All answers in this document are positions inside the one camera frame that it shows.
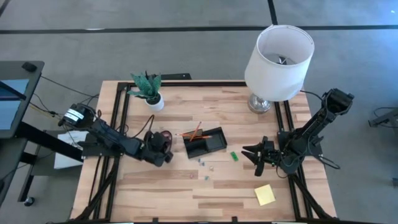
table lamp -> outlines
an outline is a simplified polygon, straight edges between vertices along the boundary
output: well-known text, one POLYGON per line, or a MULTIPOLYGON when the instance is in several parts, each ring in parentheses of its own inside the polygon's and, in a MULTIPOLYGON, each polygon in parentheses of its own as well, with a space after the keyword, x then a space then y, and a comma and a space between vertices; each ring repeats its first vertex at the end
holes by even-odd
POLYGON ((257 38, 244 72, 252 91, 248 106, 265 113, 270 101, 285 101, 302 88, 314 51, 312 38, 294 26, 270 26, 257 38))

yellow sticky note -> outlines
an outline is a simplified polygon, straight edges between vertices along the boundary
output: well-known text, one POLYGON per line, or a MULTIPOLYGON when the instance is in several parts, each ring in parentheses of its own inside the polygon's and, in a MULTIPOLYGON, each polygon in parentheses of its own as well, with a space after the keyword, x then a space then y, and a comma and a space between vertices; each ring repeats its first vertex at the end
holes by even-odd
POLYGON ((257 199, 259 200, 260 206, 266 205, 271 202, 275 202, 274 193, 272 193, 271 185, 267 184, 265 186, 254 189, 257 199))

floor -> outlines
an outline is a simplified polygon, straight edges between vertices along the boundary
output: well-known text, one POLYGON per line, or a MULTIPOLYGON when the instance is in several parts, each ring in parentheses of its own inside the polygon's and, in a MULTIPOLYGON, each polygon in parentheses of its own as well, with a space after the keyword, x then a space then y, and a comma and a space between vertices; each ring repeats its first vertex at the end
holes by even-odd
MULTIPOLYGON (((279 24, 398 24, 398 2, 394 0, 274 0, 274 4, 279 24)), ((11 0, 0 17, 0 30, 271 23, 266 0, 11 0)), ((128 80, 131 72, 144 70, 188 72, 194 79, 243 79, 259 33, 3 34, 0 60, 42 60, 43 76, 94 95, 103 80, 128 80)), ((389 128, 370 128, 368 119, 378 107, 398 105, 398 30, 308 33, 315 41, 315 53, 305 89, 322 94, 340 88, 355 95, 350 112, 322 132, 324 155, 341 166, 341 170, 326 169, 337 214, 343 220, 393 223, 398 220, 398 191, 391 182, 398 176, 397 140, 389 128)), ((85 99, 47 80, 40 81, 36 94, 59 113, 85 99)), ((316 113, 320 102, 312 96, 308 101, 311 112, 316 113)), ((54 120, 34 110, 27 112, 25 121, 40 129, 58 129, 54 120)), ((26 167, 18 170, 0 209, 0 223, 65 221, 79 168, 56 177, 35 178, 29 195, 37 202, 30 208, 16 202, 26 172, 26 167)))

wooden tabletop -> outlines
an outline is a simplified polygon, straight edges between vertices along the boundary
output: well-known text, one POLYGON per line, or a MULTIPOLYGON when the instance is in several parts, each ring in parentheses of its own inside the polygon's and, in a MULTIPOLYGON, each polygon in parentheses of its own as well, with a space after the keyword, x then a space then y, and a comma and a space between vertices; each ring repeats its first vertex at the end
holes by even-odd
MULTIPOLYGON (((101 88, 97 109, 102 111, 101 119, 107 123, 111 120, 117 84, 117 81, 105 81, 101 88)), ((165 106, 158 113, 153 113, 142 99, 129 98, 127 135, 137 133, 149 116, 155 114, 153 131, 185 133, 194 130, 202 121, 204 130, 222 127, 228 147, 201 156, 204 166, 198 162, 199 158, 188 159, 183 140, 178 136, 173 138, 174 158, 162 167, 123 156, 118 170, 112 222, 151 222, 153 217, 159 217, 163 222, 222 222, 230 221, 233 216, 239 221, 294 220, 287 179, 278 177, 275 167, 270 165, 266 165, 261 177, 254 176, 254 165, 241 154, 242 146, 257 144, 263 136, 268 136, 279 148, 274 107, 266 114, 250 112, 247 100, 251 93, 247 87, 162 87, 160 92, 165 106), (233 161, 230 152, 238 155, 238 162, 233 161), (267 184, 271 185, 276 201, 260 207, 254 189, 267 184)), ((123 95, 118 114, 121 114, 123 95)), ((311 117, 303 93, 290 100, 290 109, 296 128, 311 117)), ((287 128, 283 104, 281 110, 287 128)), ((87 206, 96 161, 96 157, 84 161, 72 218, 87 206)), ((308 157, 303 169, 309 191, 327 213, 335 216, 324 166, 308 157)), ((299 190, 297 192, 304 217, 302 196, 299 190)), ((101 217, 104 217, 107 197, 104 198, 101 217)))

caster wheel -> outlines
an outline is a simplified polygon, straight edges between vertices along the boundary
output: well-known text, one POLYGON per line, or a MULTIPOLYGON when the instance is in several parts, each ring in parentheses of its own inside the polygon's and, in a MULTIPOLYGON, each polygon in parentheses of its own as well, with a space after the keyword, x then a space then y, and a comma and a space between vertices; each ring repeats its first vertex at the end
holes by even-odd
POLYGON ((26 200, 25 200, 25 202, 24 202, 24 205, 25 205, 26 207, 29 207, 29 206, 33 205, 34 202, 35 202, 35 198, 33 198, 33 197, 27 197, 26 200))

